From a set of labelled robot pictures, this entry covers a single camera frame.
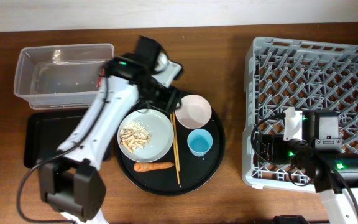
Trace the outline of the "grey plate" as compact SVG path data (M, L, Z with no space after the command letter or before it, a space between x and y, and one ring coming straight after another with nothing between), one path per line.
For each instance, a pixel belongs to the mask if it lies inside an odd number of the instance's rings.
M119 130L130 121L145 126L151 132L150 142L143 149L130 153L119 144ZM119 126L117 143L121 152L130 160L136 162L154 162L162 158L173 144L173 127L170 120L161 112L153 109L141 109L127 115Z

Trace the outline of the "wooden chopstick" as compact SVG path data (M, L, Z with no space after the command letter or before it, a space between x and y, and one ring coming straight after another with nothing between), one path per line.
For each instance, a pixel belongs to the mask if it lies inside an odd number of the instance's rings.
M180 171L180 161L179 161L179 156L178 156L177 129L176 129L176 124L175 124L174 114L173 113L170 114L170 120L172 122L173 133L174 133L173 150L174 150L174 156L175 156L175 164L176 164L176 167L177 167L177 171L179 172Z
M173 126L173 151L175 156L175 166L176 166L176 173L177 173L177 182L178 185L180 185L180 160L178 155L178 143L177 143L177 129L176 129L176 123L175 123L175 114L174 112L170 114L172 126Z

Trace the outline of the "orange carrot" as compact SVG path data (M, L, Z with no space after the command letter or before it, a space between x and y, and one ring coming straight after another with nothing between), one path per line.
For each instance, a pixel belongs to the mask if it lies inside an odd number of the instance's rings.
M134 170L136 172L150 172L154 170L169 169L174 165L175 164L172 162L150 162L150 163L136 162L134 164Z

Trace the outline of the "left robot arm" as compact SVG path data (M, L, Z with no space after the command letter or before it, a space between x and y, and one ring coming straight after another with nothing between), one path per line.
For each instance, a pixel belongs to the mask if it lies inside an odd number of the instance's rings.
M180 103L170 84L182 73L156 40L141 36L133 53L103 65L101 86L82 120L39 161L40 197L63 215L63 223L105 223L101 212L106 186L99 170L111 139L125 115L138 103L172 113Z

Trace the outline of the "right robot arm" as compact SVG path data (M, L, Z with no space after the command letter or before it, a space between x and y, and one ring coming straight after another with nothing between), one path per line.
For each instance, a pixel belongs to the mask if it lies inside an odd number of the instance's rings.
M289 164L288 176L302 170L312 184L331 223L358 223L358 154L343 153L339 115L328 110L294 107L269 117L284 122L283 134L262 134L257 123L251 147L261 161Z

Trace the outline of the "red snack wrapper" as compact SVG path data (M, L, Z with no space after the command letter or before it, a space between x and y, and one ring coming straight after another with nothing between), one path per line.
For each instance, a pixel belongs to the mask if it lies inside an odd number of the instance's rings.
M103 78L104 78L104 68L101 68L100 73L99 73L99 77L98 77L98 81L97 81L97 84L96 84L97 88L101 87L101 83L102 83Z

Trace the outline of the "food scraps and rice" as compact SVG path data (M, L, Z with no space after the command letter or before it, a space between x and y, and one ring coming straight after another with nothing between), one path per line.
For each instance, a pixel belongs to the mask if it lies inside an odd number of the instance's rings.
M119 137L119 144L133 154L137 149L143 149L148 145L152 134L140 123L130 121L119 130Z

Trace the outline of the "blue cup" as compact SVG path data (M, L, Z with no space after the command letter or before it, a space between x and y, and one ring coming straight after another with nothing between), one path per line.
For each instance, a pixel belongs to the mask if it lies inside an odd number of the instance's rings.
M213 137L205 129L195 129L188 135L187 144L194 156L201 157L212 148Z

